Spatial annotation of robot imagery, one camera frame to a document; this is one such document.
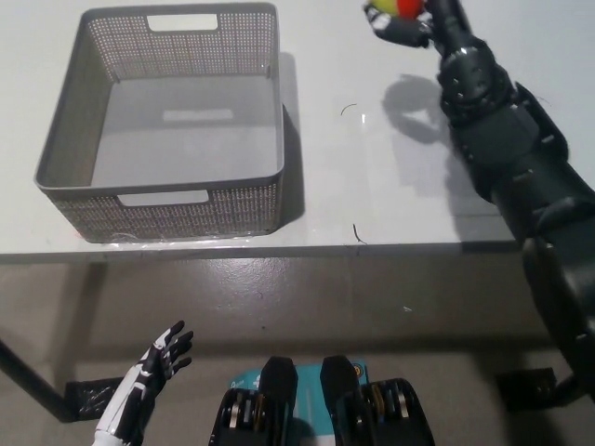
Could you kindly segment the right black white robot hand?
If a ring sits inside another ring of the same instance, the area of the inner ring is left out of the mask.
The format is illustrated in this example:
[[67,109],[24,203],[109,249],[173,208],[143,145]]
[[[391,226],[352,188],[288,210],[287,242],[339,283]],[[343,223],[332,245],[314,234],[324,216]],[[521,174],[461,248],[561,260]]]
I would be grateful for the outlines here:
[[464,46],[472,35],[459,1],[367,1],[363,11],[379,39],[414,48],[433,45],[441,56]]

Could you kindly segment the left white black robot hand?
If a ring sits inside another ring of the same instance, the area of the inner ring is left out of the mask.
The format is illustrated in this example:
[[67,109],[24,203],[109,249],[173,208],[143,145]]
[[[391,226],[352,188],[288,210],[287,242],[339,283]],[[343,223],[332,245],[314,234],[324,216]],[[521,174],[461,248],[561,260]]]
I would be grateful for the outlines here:
[[126,373],[100,418],[94,446],[140,445],[156,399],[177,372],[190,365],[193,332],[178,321],[166,329]]

